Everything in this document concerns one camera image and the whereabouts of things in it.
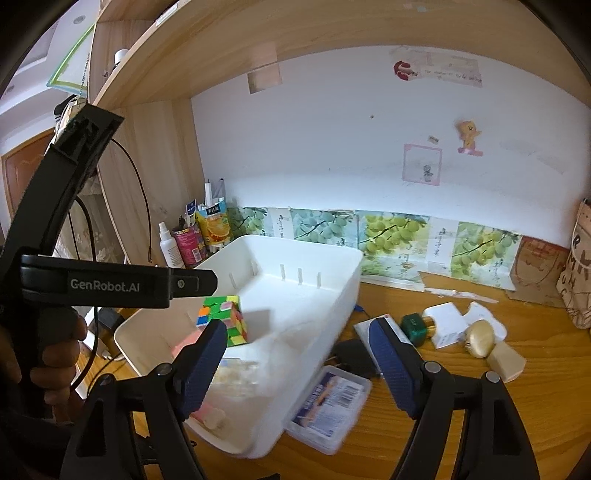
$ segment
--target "finger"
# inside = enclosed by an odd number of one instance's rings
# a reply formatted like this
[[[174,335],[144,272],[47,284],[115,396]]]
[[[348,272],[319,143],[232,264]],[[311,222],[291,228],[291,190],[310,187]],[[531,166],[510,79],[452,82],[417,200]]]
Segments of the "finger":
[[[62,405],[68,401],[69,397],[69,387],[61,388],[59,390],[47,390],[43,395],[45,403],[48,405]]]
[[[31,381],[38,387],[49,390],[59,390],[69,387],[75,376],[76,367],[35,367],[31,369]]]
[[[0,327],[0,369],[13,382],[21,381],[21,369],[14,354],[8,332]]]
[[[75,365],[79,355],[80,345],[78,340],[68,340],[67,342],[46,346],[41,359],[48,367],[64,368]]]
[[[74,327],[74,333],[72,334],[72,338],[75,340],[84,340],[86,335],[88,334],[88,325],[86,325],[86,320],[78,315],[78,321],[76,322],[76,326]]]

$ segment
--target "cable wire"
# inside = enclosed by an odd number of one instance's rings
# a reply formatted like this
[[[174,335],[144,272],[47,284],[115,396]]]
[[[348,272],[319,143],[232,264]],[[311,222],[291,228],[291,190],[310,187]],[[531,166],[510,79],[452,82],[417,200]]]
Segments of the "cable wire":
[[[353,311],[364,313],[365,316],[368,318],[368,320],[371,320],[371,315],[369,313],[367,313],[361,305],[359,305],[359,304],[355,305],[355,307],[353,307]]]
[[[78,260],[79,260],[80,254],[78,252],[78,242],[76,242],[76,235],[74,234],[74,224],[72,223],[72,215],[70,214],[69,210],[68,210],[68,220],[70,221],[70,230],[72,232],[72,240],[74,240],[74,248],[76,249],[76,256],[78,257]]]
[[[115,145],[117,145],[121,150],[123,150],[123,153],[127,156],[129,161],[131,162],[131,166],[134,168],[135,176],[138,177],[139,188],[142,190],[142,195],[144,196],[144,203],[146,205],[146,213],[148,214],[148,241],[150,242],[148,246],[148,263],[152,263],[152,219],[150,218],[150,207],[148,206],[148,198],[146,197],[146,192],[144,191],[144,184],[142,183],[142,179],[139,176],[138,169],[135,166],[135,163],[132,160],[131,155],[127,153],[125,147],[121,145],[119,142],[117,142],[117,140],[115,140],[114,138],[111,138],[111,141],[115,143]]]
[[[86,223],[88,224],[88,231],[90,233],[90,249],[92,250],[92,260],[96,262],[95,233],[94,233],[94,230],[92,229],[92,222],[90,221],[90,213],[88,213],[88,209],[86,208],[86,205],[84,205],[84,202],[82,200],[80,200],[80,197],[76,197],[75,201],[78,205],[80,205],[80,208],[82,209],[82,212],[84,213],[84,216],[86,217]],[[99,349],[99,321],[98,321],[99,309],[96,306],[94,307],[94,309],[95,309],[95,319],[94,319],[95,341],[92,345],[90,357],[89,357],[88,361],[86,362],[84,369],[82,370],[82,372],[80,372],[80,375],[78,375],[78,378],[76,378],[76,380],[74,380],[74,383],[72,383],[72,385],[70,385],[70,391],[74,391],[78,387],[78,385],[80,385],[82,383],[82,380],[84,380],[86,375],[88,375],[88,372],[90,371],[90,368],[92,367],[92,364],[95,361],[96,351]]]
[[[97,378],[99,378],[100,374],[101,374],[103,371],[105,371],[105,369],[106,369],[106,368],[107,368],[107,367],[108,367],[110,364],[112,364],[114,360],[115,360],[114,358],[110,359],[110,360],[109,360],[107,363],[105,363],[105,364],[104,364],[104,365],[103,365],[101,368],[99,368],[99,371],[98,371],[97,373],[95,373],[95,376],[94,376],[94,377],[92,377],[92,380],[90,380],[90,383],[88,383],[88,391],[90,391],[90,389],[92,388],[92,384],[95,382],[95,380],[96,380]]]

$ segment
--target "rubik's cube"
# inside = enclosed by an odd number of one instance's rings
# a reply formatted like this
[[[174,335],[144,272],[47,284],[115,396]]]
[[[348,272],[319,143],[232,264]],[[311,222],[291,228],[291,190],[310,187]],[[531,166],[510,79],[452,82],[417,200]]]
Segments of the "rubik's cube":
[[[228,329],[228,346],[246,343],[246,323],[240,311],[240,298],[237,295],[227,297],[208,297],[199,310],[197,328],[201,331],[210,320],[221,320]]]

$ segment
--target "white box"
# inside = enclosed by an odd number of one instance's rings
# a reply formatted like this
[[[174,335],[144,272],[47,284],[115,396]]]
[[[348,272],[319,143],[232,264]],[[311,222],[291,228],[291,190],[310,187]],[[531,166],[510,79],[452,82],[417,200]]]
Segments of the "white box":
[[[200,264],[218,277],[215,295],[239,295],[249,343],[225,357],[260,362],[260,395],[206,401],[226,412],[233,428],[220,439],[189,418],[185,424],[230,455],[260,458],[328,356],[359,293],[362,253],[353,248],[247,235]],[[172,362],[171,348],[193,329],[203,298],[174,299],[166,310],[142,309],[115,332],[131,367],[145,375]]]

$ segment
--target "small wooden block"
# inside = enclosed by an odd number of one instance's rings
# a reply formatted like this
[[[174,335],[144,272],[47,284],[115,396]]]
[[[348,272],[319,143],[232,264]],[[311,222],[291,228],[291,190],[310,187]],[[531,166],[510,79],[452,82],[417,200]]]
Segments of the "small wooden block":
[[[505,342],[499,342],[486,359],[491,370],[499,374],[504,383],[516,379],[525,368],[526,360]]]

